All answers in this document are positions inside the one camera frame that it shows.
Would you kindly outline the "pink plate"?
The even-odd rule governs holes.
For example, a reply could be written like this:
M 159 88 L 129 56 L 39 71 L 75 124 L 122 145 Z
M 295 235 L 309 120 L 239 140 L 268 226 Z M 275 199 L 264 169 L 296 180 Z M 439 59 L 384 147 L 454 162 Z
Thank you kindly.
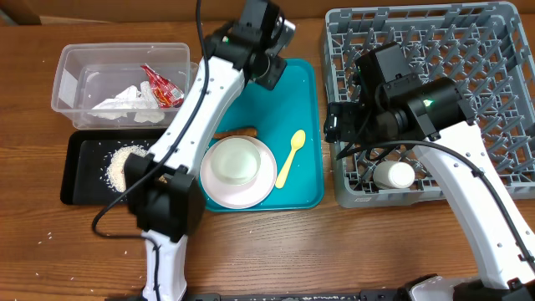
M 261 165 L 257 175 L 241 186 L 232 186 L 219 181 L 210 167 L 212 147 L 221 141 L 219 140 L 210 147 L 202 160 L 200 179 L 204 192 L 217 205 L 238 210 L 254 207 L 268 197 L 274 188 L 278 168 L 273 153 L 260 140 L 245 135 L 235 135 L 225 139 L 235 137 L 250 140 L 259 150 Z

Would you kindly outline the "white cup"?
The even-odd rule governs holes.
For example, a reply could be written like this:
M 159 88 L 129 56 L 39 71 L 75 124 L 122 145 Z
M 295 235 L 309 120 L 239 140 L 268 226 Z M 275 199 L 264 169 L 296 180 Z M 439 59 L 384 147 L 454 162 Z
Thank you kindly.
M 381 162 L 373 173 L 373 182 L 380 189 L 405 189 L 410 187 L 414 180 L 414 169 L 400 161 Z

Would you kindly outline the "orange carrot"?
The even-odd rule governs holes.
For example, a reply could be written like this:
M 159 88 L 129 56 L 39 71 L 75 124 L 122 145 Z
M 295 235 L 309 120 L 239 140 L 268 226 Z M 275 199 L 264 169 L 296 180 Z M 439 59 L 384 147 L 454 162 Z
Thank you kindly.
M 213 138 L 216 140 L 221 140 L 221 139 L 234 136 L 234 135 L 245 135 L 245 136 L 256 138 L 257 129 L 254 127 L 246 127 L 246 128 L 235 129 L 235 130 L 228 130 L 228 131 L 216 133 L 213 136 Z

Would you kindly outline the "white tissue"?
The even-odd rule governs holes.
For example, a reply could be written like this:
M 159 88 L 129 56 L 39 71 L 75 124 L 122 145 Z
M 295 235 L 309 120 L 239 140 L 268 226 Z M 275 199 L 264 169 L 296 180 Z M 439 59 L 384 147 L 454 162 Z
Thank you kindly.
M 134 122 L 158 123 L 165 114 L 159 111 L 159 103 L 152 93 L 148 81 L 140 83 L 140 89 L 129 86 L 112 99 L 106 99 L 92 108 L 95 110 L 135 110 Z

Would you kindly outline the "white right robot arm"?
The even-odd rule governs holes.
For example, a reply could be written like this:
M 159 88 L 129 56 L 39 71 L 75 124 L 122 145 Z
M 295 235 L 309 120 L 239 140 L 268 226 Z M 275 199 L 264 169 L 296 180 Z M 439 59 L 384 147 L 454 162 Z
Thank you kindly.
M 456 83 L 447 77 L 423 83 L 397 43 L 369 51 L 355 65 L 359 99 L 329 105 L 326 141 L 344 144 L 341 157 L 412 150 L 439 184 L 478 268 L 476 278 L 418 278 L 401 287 L 397 299 L 533 299 L 533 230 L 497 174 Z

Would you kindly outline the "white rice pile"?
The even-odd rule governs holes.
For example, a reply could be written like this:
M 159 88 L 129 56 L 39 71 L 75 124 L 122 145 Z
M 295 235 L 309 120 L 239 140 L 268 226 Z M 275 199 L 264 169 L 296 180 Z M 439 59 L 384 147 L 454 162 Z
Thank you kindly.
M 130 154 L 145 156 L 146 153 L 147 150 L 141 145 L 122 146 L 106 156 L 110 162 L 102 169 L 104 174 L 99 179 L 111 191 L 124 192 L 126 190 L 124 166 L 127 158 Z

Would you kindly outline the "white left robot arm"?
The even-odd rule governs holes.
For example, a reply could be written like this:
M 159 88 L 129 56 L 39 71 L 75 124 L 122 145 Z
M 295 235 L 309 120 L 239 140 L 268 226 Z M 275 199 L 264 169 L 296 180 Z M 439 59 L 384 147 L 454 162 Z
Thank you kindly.
M 187 239 L 206 207 L 199 183 L 204 153 L 249 82 L 274 89 L 287 66 L 279 52 L 294 31 L 276 3 L 247 0 L 239 19 L 201 34 L 202 60 L 174 120 L 146 155 L 126 159 L 125 200 L 147 253 L 141 299 L 184 297 Z

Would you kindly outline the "white bowl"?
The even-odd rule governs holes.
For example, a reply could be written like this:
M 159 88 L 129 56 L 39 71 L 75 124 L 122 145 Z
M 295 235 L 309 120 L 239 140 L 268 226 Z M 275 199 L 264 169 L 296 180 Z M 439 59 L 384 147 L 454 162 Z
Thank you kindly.
M 212 147 L 210 167 L 215 177 L 228 185 L 250 182 L 261 165 L 257 147 L 245 138 L 229 138 Z

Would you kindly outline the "red snack wrapper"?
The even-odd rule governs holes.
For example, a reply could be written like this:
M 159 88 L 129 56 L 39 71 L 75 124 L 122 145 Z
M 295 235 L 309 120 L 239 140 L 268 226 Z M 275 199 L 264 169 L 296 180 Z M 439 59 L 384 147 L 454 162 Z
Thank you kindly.
M 178 108 L 184 101 L 184 93 L 170 80 L 162 77 L 147 64 L 140 66 L 149 78 L 152 95 L 160 108 Z

